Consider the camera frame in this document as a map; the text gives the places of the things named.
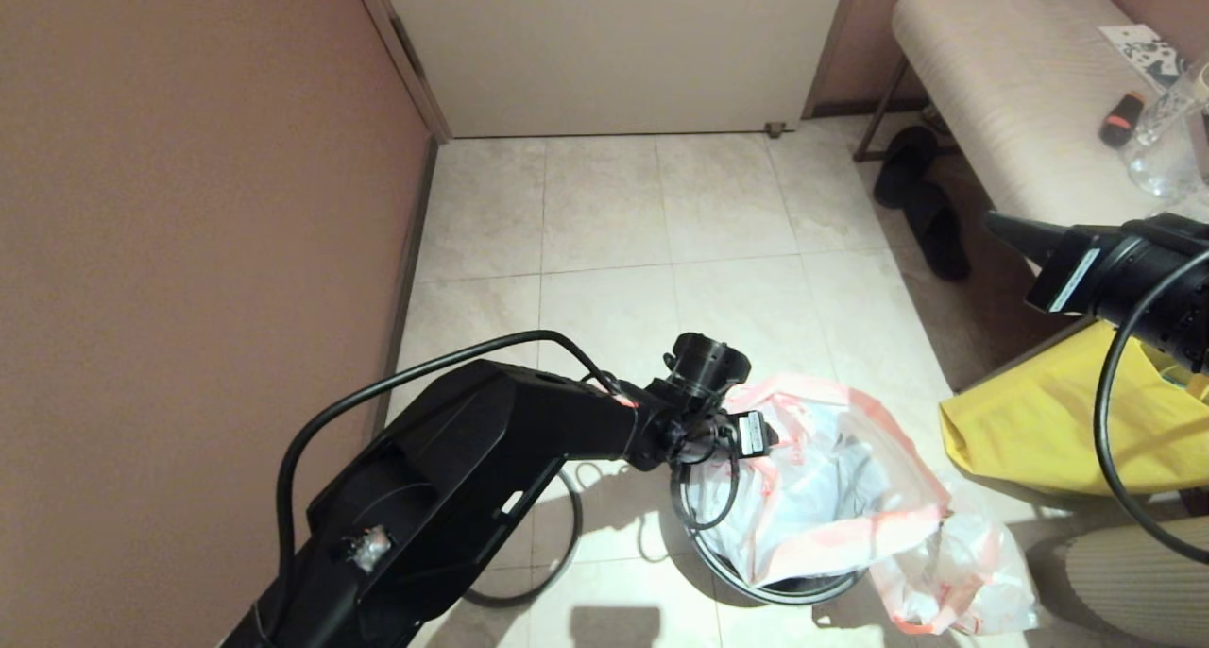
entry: black slipper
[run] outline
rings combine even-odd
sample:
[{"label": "black slipper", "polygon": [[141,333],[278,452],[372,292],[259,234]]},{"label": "black slipper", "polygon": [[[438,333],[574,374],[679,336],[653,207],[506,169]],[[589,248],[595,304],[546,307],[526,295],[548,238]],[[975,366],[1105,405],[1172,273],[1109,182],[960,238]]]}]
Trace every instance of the black slipper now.
[{"label": "black slipper", "polygon": [[902,209],[907,189],[918,184],[939,150],[936,135],[924,127],[903,128],[890,140],[885,162],[878,183],[873,184],[873,198],[890,209]]},{"label": "black slipper", "polygon": [[949,196],[937,184],[919,183],[907,187],[903,214],[910,225],[929,268],[942,280],[970,277],[970,261],[961,247],[961,222]]}]

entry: plastic bag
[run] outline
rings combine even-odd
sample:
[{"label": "plastic bag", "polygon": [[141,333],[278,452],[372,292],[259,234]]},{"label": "plastic bag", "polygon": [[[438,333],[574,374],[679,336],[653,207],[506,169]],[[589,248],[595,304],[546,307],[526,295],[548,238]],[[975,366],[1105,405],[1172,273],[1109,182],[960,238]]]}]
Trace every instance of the plastic bag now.
[{"label": "plastic bag", "polygon": [[[704,531],[744,583],[833,575],[910,549],[936,532],[949,493],[880,403],[848,387],[777,374],[730,389],[730,411],[759,410],[779,441],[740,464],[730,515]],[[692,471],[687,502],[701,520],[722,510],[730,467]]]},{"label": "plastic bag", "polygon": [[869,575],[904,633],[1002,633],[1040,626],[1029,567],[1006,526],[971,485],[945,480],[953,514],[918,546],[869,567]]}]

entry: yellow bag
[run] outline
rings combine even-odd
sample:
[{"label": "yellow bag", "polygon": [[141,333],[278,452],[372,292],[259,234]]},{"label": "yellow bag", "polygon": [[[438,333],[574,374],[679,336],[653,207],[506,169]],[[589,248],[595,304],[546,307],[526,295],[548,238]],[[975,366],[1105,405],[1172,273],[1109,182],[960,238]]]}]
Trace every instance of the yellow bag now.
[{"label": "yellow bag", "polygon": [[[971,474],[1046,491],[1109,494],[1092,446],[1092,403],[1112,341],[1105,322],[941,404],[944,449]],[[1163,380],[1138,340],[1109,406],[1112,458],[1138,493],[1209,485],[1209,407]]]}]

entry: wall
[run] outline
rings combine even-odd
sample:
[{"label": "wall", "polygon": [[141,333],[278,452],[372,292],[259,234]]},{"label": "wall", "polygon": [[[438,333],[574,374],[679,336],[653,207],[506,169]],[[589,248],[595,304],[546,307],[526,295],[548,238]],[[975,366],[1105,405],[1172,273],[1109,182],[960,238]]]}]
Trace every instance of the wall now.
[{"label": "wall", "polygon": [[428,132],[359,0],[0,0],[0,646],[208,648],[386,365]]},{"label": "wall", "polygon": [[[898,0],[841,0],[833,24],[832,45],[823,54],[810,102],[875,102],[886,88],[901,54],[890,33],[890,16]],[[1146,21],[1187,54],[1209,45],[1209,0],[1112,0],[1133,19]],[[909,75],[897,97],[924,97]]]}]

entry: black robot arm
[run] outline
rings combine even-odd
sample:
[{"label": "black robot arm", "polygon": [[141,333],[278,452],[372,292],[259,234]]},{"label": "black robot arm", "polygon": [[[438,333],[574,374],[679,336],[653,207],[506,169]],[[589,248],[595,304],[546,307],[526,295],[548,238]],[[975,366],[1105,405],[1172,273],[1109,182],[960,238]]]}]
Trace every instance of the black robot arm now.
[{"label": "black robot arm", "polygon": [[[721,407],[750,371],[741,352],[686,334],[665,360],[669,376],[644,389],[608,380],[623,395],[491,360],[445,374],[311,503],[290,592],[280,597],[278,578],[224,647],[406,646],[470,588],[566,461],[650,470],[750,433]],[[756,445],[771,445],[759,428]]]}]

